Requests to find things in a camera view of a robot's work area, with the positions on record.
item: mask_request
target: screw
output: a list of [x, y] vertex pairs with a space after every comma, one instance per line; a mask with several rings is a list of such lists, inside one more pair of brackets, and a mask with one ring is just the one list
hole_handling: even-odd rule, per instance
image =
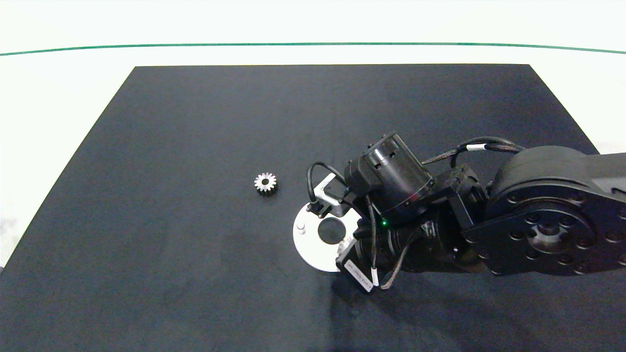
[[520, 239], [524, 238], [524, 232], [517, 231], [517, 230], [511, 231], [511, 238], [516, 240], [516, 241], [519, 241]]
[[623, 240], [623, 235], [611, 232], [611, 233], [607, 234], [607, 240], [609, 242], [619, 242], [619, 241]]
[[558, 226], [554, 226], [554, 224], [552, 224], [551, 222], [539, 224], [539, 226], [537, 226], [537, 229], [539, 230], [539, 232], [546, 236], [556, 235], [559, 231]]
[[561, 265], [569, 265], [574, 261], [574, 259], [572, 259], [571, 256], [568, 256], [567, 254], [561, 254], [560, 256], [558, 256], [558, 263]]
[[526, 215], [526, 221], [531, 223], [531, 224], [536, 224], [537, 222], [539, 222], [540, 219], [541, 219], [541, 217], [537, 213], [532, 213], [532, 214]]
[[487, 252], [484, 249], [479, 249], [478, 250], [478, 257], [480, 257], [482, 259], [488, 259], [489, 258], [489, 252]]
[[569, 215], [561, 216], [561, 219], [558, 220], [558, 223], [563, 226], [572, 226], [576, 222], [576, 219]]
[[581, 248], [581, 249], [587, 249], [591, 247], [592, 245], [593, 245], [593, 242], [591, 241], [591, 239], [587, 237], [579, 237], [576, 240], [576, 246], [578, 246], [578, 248]]
[[511, 192], [508, 194], [507, 199], [511, 203], [517, 203], [521, 200], [521, 194], [519, 192]]
[[526, 251], [526, 258], [529, 258], [532, 261], [534, 261], [535, 259], [539, 258], [540, 256], [541, 256], [541, 253], [537, 252], [534, 249], [528, 249]]
[[574, 272], [579, 275], [585, 274], [588, 270], [589, 270], [589, 264], [587, 264], [587, 262], [584, 262], [584, 261], [576, 264], [576, 266], [574, 267]]

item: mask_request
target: cable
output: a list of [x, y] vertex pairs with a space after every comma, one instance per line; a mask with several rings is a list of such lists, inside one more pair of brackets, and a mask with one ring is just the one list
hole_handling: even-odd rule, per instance
[[521, 145], [515, 144], [511, 142], [510, 140], [500, 138], [500, 137], [492, 137], [492, 136], [477, 137], [477, 138], [466, 140], [465, 142], [459, 144], [455, 148], [447, 150], [433, 158], [427, 159], [423, 161], [422, 164], [426, 165], [429, 163], [434, 163], [440, 160], [451, 158], [450, 167], [455, 167], [456, 159], [458, 158], [458, 155], [460, 153], [467, 152], [468, 146], [471, 146], [471, 145], [483, 145], [482, 148], [473, 148], [471, 150], [483, 149], [483, 150], [492, 150], [495, 152], [518, 153], [526, 149], [525, 147], [522, 147]]
[[313, 189], [313, 180], [312, 180], [312, 176], [313, 176], [313, 168], [315, 166], [321, 166], [323, 168], [325, 168], [326, 170], [332, 172], [335, 174], [335, 176], [337, 177], [337, 179], [344, 184], [346, 187], [348, 186], [348, 184], [346, 183], [346, 179], [344, 178], [343, 175], [341, 175], [339, 173], [339, 171], [337, 171], [336, 168], [330, 166], [330, 165], [326, 165], [323, 162], [314, 162], [309, 166], [309, 169], [307, 170], [307, 190], [309, 191], [309, 199], [311, 201], [311, 203], [314, 203], [317, 201], [317, 197], [315, 197], [315, 190]]
[[393, 282], [396, 279], [396, 276], [398, 275], [400, 268], [402, 267], [402, 262], [404, 261], [404, 257], [406, 256], [406, 253], [409, 250], [409, 247], [411, 246], [415, 238], [416, 237], [414, 235], [411, 235], [411, 237], [409, 237], [409, 239], [406, 241], [406, 244], [404, 245], [404, 248], [402, 248], [402, 252], [400, 253], [400, 257], [398, 257], [398, 259], [396, 260], [396, 263], [393, 266], [393, 270], [391, 271], [391, 276], [389, 277], [389, 279], [387, 279], [387, 282], [380, 285], [381, 289], [391, 288], [391, 285], [393, 285]]
[[376, 218], [374, 216], [374, 207], [372, 206], [372, 200], [369, 198], [369, 194], [365, 195], [367, 202], [367, 210], [369, 211], [369, 218], [372, 223], [372, 269], [376, 270]]

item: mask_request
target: gear teeth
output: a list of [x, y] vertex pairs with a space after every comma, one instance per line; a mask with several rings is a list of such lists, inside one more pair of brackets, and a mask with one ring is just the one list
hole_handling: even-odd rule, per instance
[[257, 192], [264, 196], [269, 197], [276, 193], [278, 190], [278, 180], [276, 176], [270, 172], [264, 172], [257, 176], [254, 179], [254, 187], [257, 189]]

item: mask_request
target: circular plate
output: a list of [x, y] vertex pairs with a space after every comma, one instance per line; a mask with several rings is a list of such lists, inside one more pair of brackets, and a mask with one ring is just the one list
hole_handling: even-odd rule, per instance
[[[361, 216], [354, 209], [350, 209], [342, 217], [328, 214], [323, 219], [320, 219], [317, 215], [307, 211], [308, 206], [309, 204], [303, 206], [295, 217], [295, 248], [308, 265], [322, 271], [337, 272], [339, 269], [335, 265], [335, 260], [339, 253], [347, 248], [352, 241], [352, 234], [356, 231], [358, 227], [357, 221]], [[346, 235], [337, 244], [328, 244], [322, 241], [317, 232], [319, 224], [328, 218], [335, 218], [341, 221], [346, 228]]]

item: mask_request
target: white floor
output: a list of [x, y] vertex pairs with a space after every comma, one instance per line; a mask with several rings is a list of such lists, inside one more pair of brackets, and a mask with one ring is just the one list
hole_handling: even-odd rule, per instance
[[[626, 51], [625, 2], [0, 2], [0, 53], [148, 43], [513, 43]], [[626, 152], [626, 54], [489, 46], [115, 48], [0, 56], [0, 266], [135, 66], [528, 63]]]

